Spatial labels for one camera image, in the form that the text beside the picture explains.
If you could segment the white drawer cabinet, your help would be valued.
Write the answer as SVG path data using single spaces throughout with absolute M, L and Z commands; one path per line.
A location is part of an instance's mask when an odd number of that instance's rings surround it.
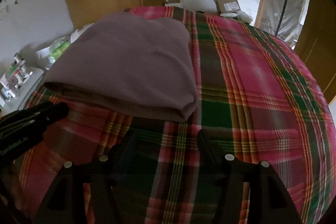
M 38 88 L 40 85 L 45 72 L 39 68 L 31 68 L 32 75 L 19 89 L 18 97 L 12 99 L 10 102 L 5 102 L 4 106 L 1 106 L 1 114 L 5 116 L 16 110 L 22 110 L 25 108 L 25 104 L 30 98 L 30 95 Z

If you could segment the purple fleece sweater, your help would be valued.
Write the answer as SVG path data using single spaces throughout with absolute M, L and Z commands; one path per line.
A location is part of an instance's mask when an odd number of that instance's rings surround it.
M 180 21 L 112 14 L 65 50 L 44 86 L 126 115 L 185 122 L 198 107 L 189 41 Z

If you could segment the wooden door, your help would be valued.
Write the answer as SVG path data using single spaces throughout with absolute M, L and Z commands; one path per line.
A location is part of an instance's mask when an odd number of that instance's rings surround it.
M 330 103 L 335 98 L 335 2 L 309 0 L 294 51 L 317 81 Z

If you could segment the white cardboard box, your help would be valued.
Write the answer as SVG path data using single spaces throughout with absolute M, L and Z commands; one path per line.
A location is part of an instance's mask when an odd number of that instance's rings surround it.
M 179 7 L 183 9 L 183 0 L 167 0 L 166 7 Z

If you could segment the red green plaid blanket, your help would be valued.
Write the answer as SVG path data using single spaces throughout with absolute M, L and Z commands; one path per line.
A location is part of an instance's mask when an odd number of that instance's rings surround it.
M 134 117 L 42 86 L 27 107 L 65 102 L 68 117 L 18 161 L 24 209 L 37 212 L 62 167 L 105 155 L 127 132 L 158 135 L 158 164 L 145 223 L 191 223 L 199 152 L 206 130 L 244 162 L 266 160 L 287 188 L 301 223 L 335 223 L 335 126 L 314 77 L 284 42 L 219 16 L 173 7 L 138 7 L 145 19 L 171 18 L 190 35 L 198 107 L 185 122 Z

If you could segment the brown cardboard box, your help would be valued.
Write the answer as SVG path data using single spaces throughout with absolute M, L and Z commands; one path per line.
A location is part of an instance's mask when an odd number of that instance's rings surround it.
M 236 12 L 240 10 L 238 0 L 214 0 L 220 13 Z

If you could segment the green tissue pack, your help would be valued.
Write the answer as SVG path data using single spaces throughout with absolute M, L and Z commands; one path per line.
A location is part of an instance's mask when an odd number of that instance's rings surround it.
M 55 40 L 49 47 L 48 59 L 51 63 L 54 63 L 64 51 L 71 45 L 71 42 L 67 38 Z

